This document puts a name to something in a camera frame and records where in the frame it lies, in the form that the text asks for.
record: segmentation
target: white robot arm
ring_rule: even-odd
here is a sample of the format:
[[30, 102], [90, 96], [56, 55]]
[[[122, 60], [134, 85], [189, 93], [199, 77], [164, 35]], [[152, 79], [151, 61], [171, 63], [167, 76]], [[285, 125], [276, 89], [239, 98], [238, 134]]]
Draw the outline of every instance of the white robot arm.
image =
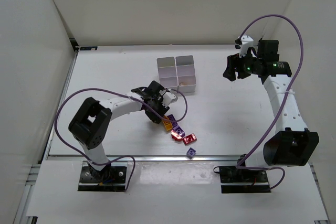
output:
[[69, 124], [69, 131], [91, 160], [88, 161], [91, 175], [99, 181], [105, 181], [113, 176], [110, 172], [111, 164], [106, 166], [93, 164], [104, 164], [109, 161], [102, 146], [109, 122], [122, 115], [144, 110], [154, 123], [160, 123], [161, 119], [148, 110], [144, 103], [160, 116], [164, 116], [169, 110], [169, 105], [177, 101], [175, 94], [155, 81], [147, 88], [133, 89], [126, 96], [128, 98], [116, 97], [103, 101], [87, 98]]
[[288, 92], [287, 101], [276, 122], [276, 134], [265, 143], [264, 162], [253, 166], [285, 165], [303, 166], [307, 163], [319, 142], [316, 132], [310, 132], [302, 119], [292, 88], [286, 91], [292, 72], [287, 62], [279, 61], [277, 40], [260, 40], [258, 53], [252, 55], [253, 39], [243, 35], [237, 40], [240, 52], [227, 57], [227, 68], [223, 77], [230, 81], [244, 79], [257, 74], [264, 85], [273, 109], [274, 116]]

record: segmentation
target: white panel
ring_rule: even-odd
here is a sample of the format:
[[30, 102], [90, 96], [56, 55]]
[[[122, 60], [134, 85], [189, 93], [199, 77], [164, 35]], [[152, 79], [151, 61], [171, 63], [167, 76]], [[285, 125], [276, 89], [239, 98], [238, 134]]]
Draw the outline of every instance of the white panel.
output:
[[[297, 24], [303, 36], [305, 59], [294, 89], [302, 118], [320, 136], [311, 160], [329, 217], [336, 223], [335, 0], [292, 0], [285, 14]], [[288, 61], [294, 71], [300, 57], [296, 33], [281, 22], [274, 39], [279, 39], [281, 60]]]
[[[127, 193], [77, 191], [81, 163], [44, 161], [28, 208], [38, 223], [297, 223], [326, 220], [309, 165], [268, 194], [221, 194], [211, 162], [144, 162]], [[270, 183], [279, 172], [267, 172]]]
[[[126, 94], [133, 88], [148, 86], [152, 80], [158, 81], [158, 57], [193, 55], [197, 87], [195, 93], [187, 95], [188, 114], [179, 125], [186, 134], [196, 134], [198, 140], [190, 147], [198, 155], [240, 155], [256, 144], [274, 117], [267, 92], [257, 76], [235, 82], [223, 78], [227, 56], [237, 52], [233, 45], [101, 46], [97, 51], [79, 51], [67, 96], [89, 87]], [[104, 100], [114, 96], [85, 92], [64, 107], [59, 130], [77, 147], [80, 145], [68, 125], [87, 97]], [[180, 97], [167, 114], [178, 119], [184, 110]], [[103, 145], [110, 155], [185, 155], [189, 149], [182, 142], [173, 141], [163, 125], [152, 123], [143, 111], [113, 120]], [[50, 154], [77, 155], [56, 135]]]
[[[81, 45], [231, 44], [258, 16], [290, 0], [54, 0]], [[263, 20], [249, 34], [260, 38]]]
[[73, 52], [52, 0], [0, 0], [0, 223], [12, 223]]

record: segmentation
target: small block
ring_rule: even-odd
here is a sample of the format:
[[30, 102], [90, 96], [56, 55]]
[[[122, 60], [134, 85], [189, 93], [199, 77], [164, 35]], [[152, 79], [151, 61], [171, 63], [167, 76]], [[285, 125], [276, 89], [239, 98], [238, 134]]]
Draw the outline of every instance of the small block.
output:
[[166, 128], [166, 131], [170, 131], [173, 129], [173, 125], [171, 123], [165, 124], [164, 127]]
[[[176, 121], [176, 119], [175, 119], [175, 117], [173, 115], [168, 115], [167, 117], [168, 117], [168, 119], [170, 121]], [[176, 127], [176, 126], [178, 126], [178, 124], [176, 122], [171, 122], [171, 123], [173, 125], [173, 128]]]
[[190, 148], [188, 151], [187, 151], [187, 157], [189, 158], [193, 158], [196, 154], [196, 150]]
[[176, 121], [176, 119], [173, 115], [168, 115], [167, 117], [170, 121]]
[[177, 132], [181, 137], [185, 136], [185, 132], [180, 126], [173, 127], [174, 131]]
[[190, 134], [184, 137], [182, 140], [185, 145], [188, 145], [188, 144], [195, 142], [197, 140], [197, 137], [195, 136], [195, 134]]
[[[169, 120], [169, 118], [165, 115], [163, 116], [163, 118]], [[170, 131], [173, 128], [173, 125], [172, 125], [171, 122], [167, 122], [167, 121], [162, 120], [162, 123], [163, 123], [163, 126], [166, 128], [166, 131]]]
[[176, 131], [172, 130], [171, 134], [172, 134], [172, 138], [175, 141], [178, 141], [178, 142], [182, 141], [183, 137], [181, 137]]

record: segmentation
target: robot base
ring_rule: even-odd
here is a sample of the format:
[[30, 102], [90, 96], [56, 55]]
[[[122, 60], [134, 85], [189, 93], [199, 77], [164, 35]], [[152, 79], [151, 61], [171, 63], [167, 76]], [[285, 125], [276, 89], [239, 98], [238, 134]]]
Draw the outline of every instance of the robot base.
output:
[[264, 170], [237, 169], [235, 166], [220, 166], [222, 194], [270, 193], [267, 174]]
[[126, 181], [126, 166], [112, 166], [114, 174], [118, 174], [112, 181], [101, 183], [93, 178], [89, 171], [89, 166], [85, 162], [79, 177], [78, 191], [124, 191]]

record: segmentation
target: red cube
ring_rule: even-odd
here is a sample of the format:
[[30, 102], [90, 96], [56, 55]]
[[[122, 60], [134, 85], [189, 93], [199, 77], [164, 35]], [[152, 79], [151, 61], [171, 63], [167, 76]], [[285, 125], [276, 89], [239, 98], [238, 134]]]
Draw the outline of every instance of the red cube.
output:
[[195, 142], [196, 140], [197, 140], [197, 137], [195, 136], [195, 134], [190, 134], [190, 135], [185, 136], [183, 138], [183, 143], [185, 145], [188, 145], [188, 144], [191, 144], [191, 143]]
[[182, 141], [182, 137], [176, 131], [172, 130], [171, 134], [172, 138], [174, 138], [175, 141]]

